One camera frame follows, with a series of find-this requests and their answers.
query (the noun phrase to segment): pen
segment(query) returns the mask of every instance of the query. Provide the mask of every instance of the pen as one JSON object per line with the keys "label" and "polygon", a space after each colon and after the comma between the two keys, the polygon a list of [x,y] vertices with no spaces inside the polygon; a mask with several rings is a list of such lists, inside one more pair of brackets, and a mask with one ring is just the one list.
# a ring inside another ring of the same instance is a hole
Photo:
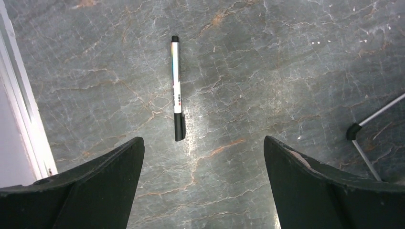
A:
{"label": "pen", "polygon": [[171,37],[171,74],[173,76],[174,96],[174,139],[176,142],[186,137],[186,123],[181,108],[181,87],[179,73],[179,37]]}

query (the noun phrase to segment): white border strip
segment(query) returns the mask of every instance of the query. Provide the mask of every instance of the white border strip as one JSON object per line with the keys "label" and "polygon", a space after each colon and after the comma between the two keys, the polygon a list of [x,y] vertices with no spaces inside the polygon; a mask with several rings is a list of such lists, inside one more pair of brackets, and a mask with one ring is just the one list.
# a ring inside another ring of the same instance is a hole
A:
{"label": "white border strip", "polygon": [[0,0],[0,14],[4,23],[0,25],[3,27],[0,30],[0,76],[25,143],[28,159],[36,179],[39,180],[55,175],[58,171],[3,0]]}

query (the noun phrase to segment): metal rod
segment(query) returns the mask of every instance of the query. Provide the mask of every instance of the metal rod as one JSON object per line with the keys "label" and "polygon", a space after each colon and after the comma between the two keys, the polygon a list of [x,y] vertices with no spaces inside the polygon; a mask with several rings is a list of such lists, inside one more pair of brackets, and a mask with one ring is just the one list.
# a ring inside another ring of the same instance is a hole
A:
{"label": "metal rod", "polygon": [[382,112],[386,111],[388,108],[392,107],[395,103],[401,101],[404,98],[405,98],[405,93],[403,93],[401,96],[399,96],[398,98],[391,101],[389,104],[387,104],[385,107],[378,110],[376,113],[372,114],[370,117],[366,118],[364,121],[359,123],[359,125],[360,126],[366,125],[369,121],[373,120],[375,117],[379,116]]}
{"label": "metal rod", "polygon": [[357,141],[353,140],[352,142],[353,142],[354,146],[356,147],[357,151],[359,151],[359,153],[362,156],[363,160],[366,162],[368,168],[370,169],[371,173],[374,175],[375,179],[378,180],[378,181],[381,181],[380,176],[378,175],[377,171],[375,171],[373,165],[370,163],[370,161],[368,160],[366,154],[364,154],[362,148],[360,148]]}

